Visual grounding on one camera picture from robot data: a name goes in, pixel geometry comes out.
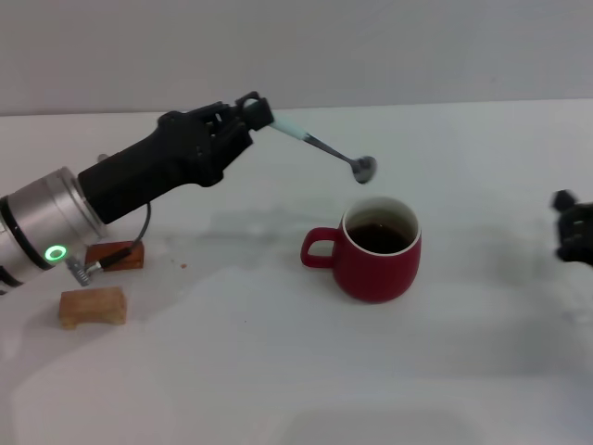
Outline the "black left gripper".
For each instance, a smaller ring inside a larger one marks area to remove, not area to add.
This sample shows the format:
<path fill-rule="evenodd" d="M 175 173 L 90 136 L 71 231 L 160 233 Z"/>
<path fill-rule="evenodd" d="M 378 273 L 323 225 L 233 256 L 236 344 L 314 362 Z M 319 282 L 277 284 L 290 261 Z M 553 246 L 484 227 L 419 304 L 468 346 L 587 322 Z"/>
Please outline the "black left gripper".
<path fill-rule="evenodd" d="M 82 171 L 78 181 L 103 223 L 117 219 L 185 184 L 211 187 L 251 144 L 249 129 L 273 123 L 268 101 L 250 92 L 233 108 L 172 111 L 142 141 Z"/>

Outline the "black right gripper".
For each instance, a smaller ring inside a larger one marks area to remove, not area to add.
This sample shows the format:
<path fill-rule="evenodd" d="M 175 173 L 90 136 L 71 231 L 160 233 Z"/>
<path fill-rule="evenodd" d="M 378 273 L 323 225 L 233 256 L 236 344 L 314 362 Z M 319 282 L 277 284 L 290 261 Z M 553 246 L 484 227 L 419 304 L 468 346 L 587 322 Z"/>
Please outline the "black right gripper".
<path fill-rule="evenodd" d="M 555 193 L 551 207 L 558 213 L 557 256 L 562 261 L 592 265 L 592 204 L 581 204 L 569 190 Z"/>

